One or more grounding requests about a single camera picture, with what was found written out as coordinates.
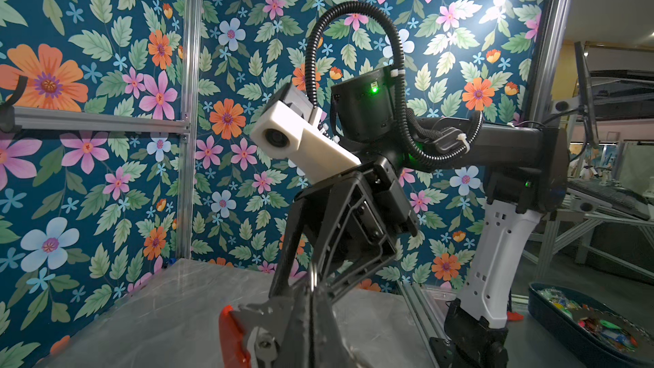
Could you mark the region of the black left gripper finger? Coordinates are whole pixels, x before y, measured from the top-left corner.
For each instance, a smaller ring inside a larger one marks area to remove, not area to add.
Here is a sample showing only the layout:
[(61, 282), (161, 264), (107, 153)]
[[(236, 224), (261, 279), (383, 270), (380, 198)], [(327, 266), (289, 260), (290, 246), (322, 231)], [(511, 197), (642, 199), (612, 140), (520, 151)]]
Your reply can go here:
[(304, 283), (294, 293), (293, 309), (275, 366), (357, 366), (357, 359), (342, 339), (330, 298), (324, 288), (311, 289)]

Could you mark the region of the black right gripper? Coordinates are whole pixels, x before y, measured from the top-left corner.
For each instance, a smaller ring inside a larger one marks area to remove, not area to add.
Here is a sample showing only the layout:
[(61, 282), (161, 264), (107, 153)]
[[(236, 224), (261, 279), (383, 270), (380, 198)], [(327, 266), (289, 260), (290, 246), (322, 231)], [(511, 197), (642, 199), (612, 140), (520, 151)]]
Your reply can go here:
[(289, 279), (302, 237), (313, 248), (303, 279), (323, 286), (336, 302), (394, 261), (400, 235), (418, 231), (417, 214), (386, 158), (318, 182), (291, 205), (269, 295), (296, 290)]

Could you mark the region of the red keyring opener tool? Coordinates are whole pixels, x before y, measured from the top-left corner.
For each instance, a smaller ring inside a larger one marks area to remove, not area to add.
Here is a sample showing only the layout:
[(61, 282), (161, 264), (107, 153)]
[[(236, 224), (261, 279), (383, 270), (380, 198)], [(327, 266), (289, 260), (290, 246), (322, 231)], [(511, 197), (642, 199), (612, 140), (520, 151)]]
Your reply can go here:
[(279, 357), (293, 305), (287, 297), (226, 306), (219, 317), (223, 365), (272, 367)]

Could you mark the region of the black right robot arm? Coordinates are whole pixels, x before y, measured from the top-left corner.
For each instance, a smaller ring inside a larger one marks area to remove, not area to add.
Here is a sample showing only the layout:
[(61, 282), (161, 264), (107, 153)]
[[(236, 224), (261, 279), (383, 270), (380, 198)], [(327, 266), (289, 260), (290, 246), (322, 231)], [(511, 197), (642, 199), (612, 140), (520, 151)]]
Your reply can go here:
[(331, 117), (344, 138), (318, 132), (320, 110), (292, 83), (267, 104), (260, 134), (268, 153), (290, 159), (310, 185), (293, 200), (269, 296), (291, 303), (282, 366), (348, 367), (331, 316), (333, 304), (383, 269), (402, 233), (417, 234), (425, 210), (405, 196), (402, 175), (451, 169), (465, 198), (485, 192), (484, 229), (468, 275), (446, 315), (454, 366), (509, 362), (508, 303), (526, 240), (565, 196), (560, 131), (520, 129), (470, 119), (419, 119), (394, 106), (400, 76), (385, 67), (336, 85)]

